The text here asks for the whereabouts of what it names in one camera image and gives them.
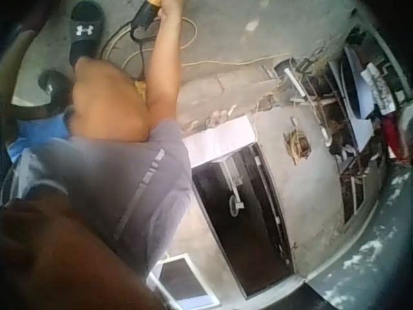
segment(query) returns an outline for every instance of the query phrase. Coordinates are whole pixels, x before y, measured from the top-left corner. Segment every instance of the white pipe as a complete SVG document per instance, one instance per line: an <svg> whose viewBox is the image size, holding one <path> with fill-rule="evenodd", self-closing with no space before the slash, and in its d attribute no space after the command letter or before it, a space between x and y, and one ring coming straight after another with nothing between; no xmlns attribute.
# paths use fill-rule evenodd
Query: white pipe
<svg viewBox="0 0 413 310"><path fill-rule="evenodd" d="M301 87L301 85L298 83L296 77L291 72L291 70L289 68L286 68L284 70L284 72L291 79L291 82L294 84L294 86L298 89L298 92L301 95L301 97L305 98L306 94L305 94L303 88Z"/></svg>

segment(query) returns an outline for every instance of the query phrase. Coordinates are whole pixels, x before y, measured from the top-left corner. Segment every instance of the clothing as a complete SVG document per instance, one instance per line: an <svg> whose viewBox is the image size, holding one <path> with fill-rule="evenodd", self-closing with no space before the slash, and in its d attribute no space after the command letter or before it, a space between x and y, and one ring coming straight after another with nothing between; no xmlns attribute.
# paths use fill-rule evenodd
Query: clothing
<svg viewBox="0 0 413 310"><path fill-rule="evenodd" d="M162 121L148 143L70 138L25 149L0 199L25 198L42 186L67 194L91 229L146 278L172 241L191 184L181 131Z"/></svg>
<svg viewBox="0 0 413 310"><path fill-rule="evenodd" d="M18 138L8 148L12 162L16 162L24 149L45 144L50 138L69 138L69 131L63 121L64 114L52 118L32 121L17 120Z"/></svg>

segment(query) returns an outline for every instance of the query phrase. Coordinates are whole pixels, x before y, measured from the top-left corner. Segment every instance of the red cloth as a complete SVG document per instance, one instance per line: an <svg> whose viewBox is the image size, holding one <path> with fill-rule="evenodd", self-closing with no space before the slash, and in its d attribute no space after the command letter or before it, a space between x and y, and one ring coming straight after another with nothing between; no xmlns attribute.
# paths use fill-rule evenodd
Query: red cloth
<svg viewBox="0 0 413 310"><path fill-rule="evenodd" d="M382 119L381 128L383 129L383 132L385 134L387 145L392 149L397 159L400 160L399 158L399 155L400 155L399 130L396 125L396 116L394 115L394 113L390 113Z"/></svg>

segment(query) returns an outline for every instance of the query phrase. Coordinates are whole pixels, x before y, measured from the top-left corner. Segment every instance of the under armour logo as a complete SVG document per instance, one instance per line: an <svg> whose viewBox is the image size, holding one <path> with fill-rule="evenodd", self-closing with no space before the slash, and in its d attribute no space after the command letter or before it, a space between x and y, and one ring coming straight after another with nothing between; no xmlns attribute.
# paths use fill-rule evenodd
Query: under armour logo
<svg viewBox="0 0 413 310"><path fill-rule="evenodd" d="M92 25L90 25L89 28L83 28L82 25L77 26L76 35L77 35L77 36L81 36L83 32L87 32L88 36L91 36L93 29L94 29L94 27L93 27Z"/></svg>

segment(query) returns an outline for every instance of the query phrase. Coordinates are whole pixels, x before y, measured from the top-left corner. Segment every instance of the black slide sandal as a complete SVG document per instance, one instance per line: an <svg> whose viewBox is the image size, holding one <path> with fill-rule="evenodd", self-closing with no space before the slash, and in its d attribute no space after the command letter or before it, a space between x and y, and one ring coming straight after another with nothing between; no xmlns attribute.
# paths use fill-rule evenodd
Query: black slide sandal
<svg viewBox="0 0 413 310"><path fill-rule="evenodd" d="M70 104L72 81L63 73L55 70L46 70L40 74L37 83L50 96L50 103L45 105L48 117L65 111Z"/></svg>
<svg viewBox="0 0 413 310"><path fill-rule="evenodd" d="M105 14L93 1L75 5L70 20L70 64L75 67L80 57L95 58L102 38Z"/></svg>

